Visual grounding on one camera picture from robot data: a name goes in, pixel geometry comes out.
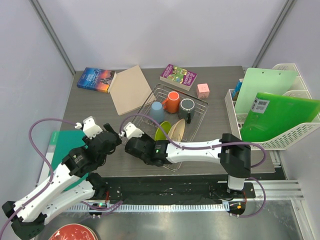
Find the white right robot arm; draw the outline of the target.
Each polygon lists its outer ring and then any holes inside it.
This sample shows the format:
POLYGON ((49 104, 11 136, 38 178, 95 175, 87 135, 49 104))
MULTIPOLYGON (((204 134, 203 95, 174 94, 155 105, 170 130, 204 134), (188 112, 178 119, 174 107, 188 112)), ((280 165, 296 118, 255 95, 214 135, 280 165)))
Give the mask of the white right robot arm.
POLYGON ((233 198, 243 193, 245 179, 251 176, 251 147, 229 133, 203 142, 155 141, 144 133, 141 137, 131 137, 125 152, 157 167, 182 162, 219 164, 228 174, 226 193, 233 198))

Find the beige floral plate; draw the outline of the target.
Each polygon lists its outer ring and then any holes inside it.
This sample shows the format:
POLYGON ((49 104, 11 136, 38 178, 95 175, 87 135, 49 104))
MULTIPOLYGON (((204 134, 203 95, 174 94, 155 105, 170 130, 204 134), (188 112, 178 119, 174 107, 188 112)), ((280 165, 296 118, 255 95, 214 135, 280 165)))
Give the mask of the beige floral plate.
POLYGON ((177 121, 169 130, 168 137, 172 141, 181 142, 184 136, 186 127, 186 121, 184 119, 180 119, 177 121))

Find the blue plastic cup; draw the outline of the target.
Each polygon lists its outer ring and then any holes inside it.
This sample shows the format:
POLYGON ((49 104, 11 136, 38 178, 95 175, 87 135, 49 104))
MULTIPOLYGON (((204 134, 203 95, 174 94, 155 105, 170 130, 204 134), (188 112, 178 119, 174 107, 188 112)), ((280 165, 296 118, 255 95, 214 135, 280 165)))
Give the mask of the blue plastic cup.
POLYGON ((152 103, 148 115, 154 119, 157 123, 161 124, 165 119, 165 113, 163 105, 159 101, 152 103))

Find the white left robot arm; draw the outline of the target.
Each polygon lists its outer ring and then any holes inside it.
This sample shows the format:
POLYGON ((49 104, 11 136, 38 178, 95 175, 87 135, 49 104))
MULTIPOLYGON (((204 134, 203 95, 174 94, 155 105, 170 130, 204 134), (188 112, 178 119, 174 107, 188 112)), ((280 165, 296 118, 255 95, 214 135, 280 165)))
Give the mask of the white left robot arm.
POLYGON ((108 191, 107 183, 95 170, 121 144, 118 132, 110 124, 100 127, 92 119, 75 127, 83 131, 84 145, 71 149, 28 195, 2 205, 13 232, 21 240, 37 236, 51 219, 74 204, 91 198, 100 200, 108 191))

